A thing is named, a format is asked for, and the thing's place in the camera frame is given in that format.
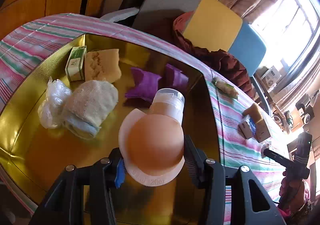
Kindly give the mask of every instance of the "gold tray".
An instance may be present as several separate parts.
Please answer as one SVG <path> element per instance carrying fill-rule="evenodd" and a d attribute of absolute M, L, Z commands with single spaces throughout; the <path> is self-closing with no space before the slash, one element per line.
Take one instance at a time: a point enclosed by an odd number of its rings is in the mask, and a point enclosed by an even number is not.
<path fill-rule="evenodd" d="M 49 77 L 70 83 L 65 74 L 68 55 L 74 46 L 87 46 L 87 51 L 119 48 L 122 71 L 114 83 L 119 102 L 102 123 L 97 138 L 81 140 L 67 129 L 48 130 L 41 126 L 37 109 L 44 100 Z M 219 160 L 219 144 L 209 91 L 201 72 L 154 50 L 113 39 L 84 34 L 67 43 L 36 67 L 12 95 L 0 115 L 0 163 L 16 185 L 39 204 L 46 191 L 65 166 L 92 165 L 118 147 L 118 131 L 125 116 L 134 108 L 148 110 L 149 104 L 139 99 L 124 98 L 134 86 L 130 68 L 142 68 L 161 76 L 170 63 L 189 77 L 185 95 L 182 128 L 190 134 L 196 147 Z M 82 82 L 72 82 L 75 89 Z M 203 200 L 202 190 L 195 190 L 184 166 L 168 184 L 146 187 L 129 175 L 121 188 L 112 191 L 119 224 L 166 225 L 197 223 Z"/>

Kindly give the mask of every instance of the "screw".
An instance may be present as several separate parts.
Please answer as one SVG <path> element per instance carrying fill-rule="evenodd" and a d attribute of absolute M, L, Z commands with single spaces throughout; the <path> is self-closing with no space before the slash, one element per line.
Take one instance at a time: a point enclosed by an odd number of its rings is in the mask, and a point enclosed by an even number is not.
<path fill-rule="evenodd" d="M 207 163 L 207 164 L 215 164 L 215 160 L 213 160 L 212 158 L 207 158 L 206 160 L 205 160 L 205 162 Z"/>
<path fill-rule="evenodd" d="M 110 163 L 110 160 L 109 160 L 109 158 L 102 158 L 102 159 L 100 160 L 100 163 L 101 163 L 101 164 L 109 164 L 109 163 Z"/>
<path fill-rule="evenodd" d="M 247 167 L 246 165 L 241 166 L 240 169 L 241 169 L 242 172 L 249 172 L 250 171 L 250 168 Z"/>
<path fill-rule="evenodd" d="M 69 164 L 69 165 L 66 167 L 66 171 L 68 171 L 68 172 L 71 172 L 71 171 L 73 171 L 74 169 L 75 169 L 75 166 L 72 165 L 72 164 Z"/>

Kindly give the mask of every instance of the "chair backrest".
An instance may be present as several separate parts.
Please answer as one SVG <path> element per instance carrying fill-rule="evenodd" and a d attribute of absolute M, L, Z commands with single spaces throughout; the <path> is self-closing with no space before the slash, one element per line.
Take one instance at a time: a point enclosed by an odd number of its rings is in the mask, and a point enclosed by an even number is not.
<path fill-rule="evenodd" d="M 201 0 L 144 0 L 132 27 L 140 31 L 150 29 L 153 24 L 166 18 L 178 17 L 193 11 Z"/>
<path fill-rule="evenodd" d="M 249 76 L 253 76 L 261 63 L 266 45 L 260 35 L 245 20 L 240 31 L 228 50 L 247 69 Z"/>
<path fill-rule="evenodd" d="M 178 17 L 183 13 L 196 10 L 201 1 L 144 0 L 132 27 L 140 31 L 147 31 L 152 25 L 163 19 Z M 225 29 L 225 26 L 221 24 L 223 24 L 222 20 L 215 27 L 220 30 Z M 252 76 L 266 53 L 266 46 L 259 34 L 245 21 L 238 29 L 240 30 L 237 30 L 238 34 L 234 35 L 235 39 L 231 41 L 232 45 L 229 46 L 228 52 L 235 56 L 246 67 L 249 76 Z M 227 35 L 230 34 L 230 30 L 224 32 Z"/>
<path fill-rule="evenodd" d="M 228 51 L 242 26 L 242 18 L 217 0 L 201 0 L 186 23 L 183 36 L 209 51 Z"/>

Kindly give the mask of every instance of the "cardboard box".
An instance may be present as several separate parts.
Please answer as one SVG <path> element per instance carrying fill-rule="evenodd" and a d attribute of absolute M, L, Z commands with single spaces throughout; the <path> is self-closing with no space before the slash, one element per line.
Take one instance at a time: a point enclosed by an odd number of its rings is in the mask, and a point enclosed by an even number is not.
<path fill-rule="evenodd" d="M 245 116 L 239 123 L 239 126 L 246 139 L 254 137 L 256 133 L 256 125 L 250 115 Z"/>
<path fill-rule="evenodd" d="M 87 46 L 78 46 L 71 49 L 69 59 L 65 68 L 69 82 L 84 80 L 84 56 Z"/>
<path fill-rule="evenodd" d="M 269 88 L 271 88 L 272 85 L 275 84 L 280 78 L 281 74 L 274 66 L 267 70 L 266 73 L 261 77 L 262 80 L 264 79 Z"/>
<path fill-rule="evenodd" d="M 269 131 L 269 125 L 265 116 L 263 116 L 262 120 L 255 123 L 255 125 L 256 125 L 256 137 L 259 143 L 271 137 L 271 134 Z"/>

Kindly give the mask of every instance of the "yellow sponge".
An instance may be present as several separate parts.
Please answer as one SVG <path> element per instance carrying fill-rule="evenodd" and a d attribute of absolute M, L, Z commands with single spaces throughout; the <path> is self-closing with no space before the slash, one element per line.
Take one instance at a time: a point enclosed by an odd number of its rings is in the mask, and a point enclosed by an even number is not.
<path fill-rule="evenodd" d="M 263 120 L 263 116 L 260 113 L 259 107 L 256 103 L 253 103 L 249 108 L 247 108 L 243 113 L 243 116 L 249 115 L 253 122 L 257 124 L 259 121 Z"/>
<path fill-rule="evenodd" d="M 120 79 L 119 49 L 88 52 L 84 60 L 85 81 L 107 81 Z"/>

